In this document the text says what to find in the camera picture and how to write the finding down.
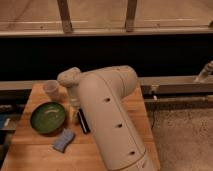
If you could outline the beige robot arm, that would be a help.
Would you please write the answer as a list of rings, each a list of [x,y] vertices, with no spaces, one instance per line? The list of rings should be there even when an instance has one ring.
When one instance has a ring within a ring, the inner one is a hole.
[[[80,108],[108,171],[157,171],[145,144],[122,105],[138,83],[127,65],[83,72],[70,68],[57,76]]]

